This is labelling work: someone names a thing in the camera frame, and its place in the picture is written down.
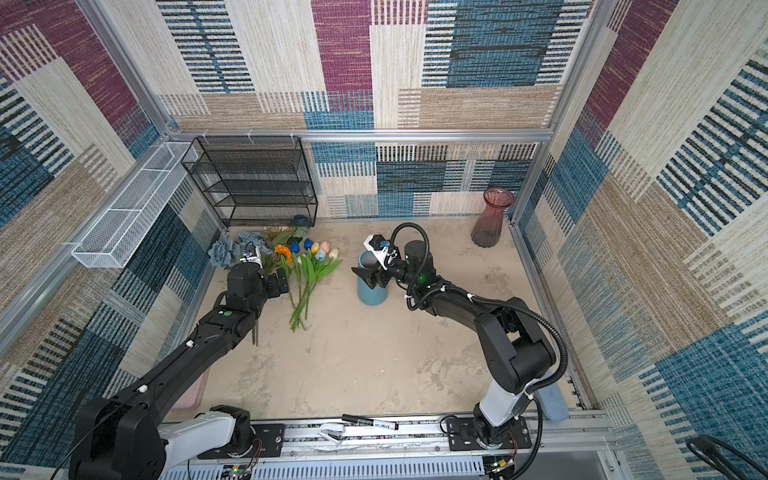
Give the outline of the orange marigold flower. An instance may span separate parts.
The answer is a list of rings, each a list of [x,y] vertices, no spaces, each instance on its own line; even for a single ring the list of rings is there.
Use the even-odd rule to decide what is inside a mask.
[[[292,265],[294,263],[294,254],[288,246],[278,244],[274,247],[274,251],[283,264]]]

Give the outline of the dusty blue rose bouquet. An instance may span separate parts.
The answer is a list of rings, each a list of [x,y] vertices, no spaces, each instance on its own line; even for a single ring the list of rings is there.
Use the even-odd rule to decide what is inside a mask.
[[[209,263],[214,267],[229,269],[236,264],[242,263],[241,247],[252,242],[261,251],[262,261],[273,254],[263,234],[257,232],[242,232],[238,239],[234,240],[227,237],[223,240],[215,241],[208,250]]]

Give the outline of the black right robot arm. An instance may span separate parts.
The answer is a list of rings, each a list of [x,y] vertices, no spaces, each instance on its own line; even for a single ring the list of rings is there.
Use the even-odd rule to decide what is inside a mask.
[[[396,281],[405,288],[406,305],[447,318],[474,331],[492,377],[475,406],[477,443],[498,448],[522,416],[535,393],[555,384],[568,366],[568,351],[554,326],[519,298],[507,301],[475,295],[436,273],[429,244],[414,240],[400,252],[390,240],[371,235],[365,249],[372,266],[352,271],[370,289]]]

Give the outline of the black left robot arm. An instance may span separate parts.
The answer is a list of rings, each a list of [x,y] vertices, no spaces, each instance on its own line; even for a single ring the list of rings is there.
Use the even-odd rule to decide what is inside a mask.
[[[72,479],[157,479],[207,452],[239,457],[257,445],[247,411],[218,406],[168,427],[162,422],[183,394],[246,336],[254,335],[265,303],[288,293],[287,273],[239,263],[227,288],[189,337],[128,387],[87,402],[76,418],[68,455]]]

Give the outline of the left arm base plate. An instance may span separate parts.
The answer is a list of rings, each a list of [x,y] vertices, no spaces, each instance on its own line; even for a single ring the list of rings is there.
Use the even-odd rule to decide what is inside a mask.
[[[281,423],[254,424],[246,431],[236,427],[233,438],[222,447],[207,450],[199,460],[277,458],[282,453],[285,425]]]

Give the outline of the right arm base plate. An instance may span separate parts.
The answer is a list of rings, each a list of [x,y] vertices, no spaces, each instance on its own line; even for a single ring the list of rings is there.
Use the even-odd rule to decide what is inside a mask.
[[[438,426],[447,436],[451,451],[519,450],[533,445],[530,430],[524,418],[510,420],[498,427],[480,418],[447,415]]]

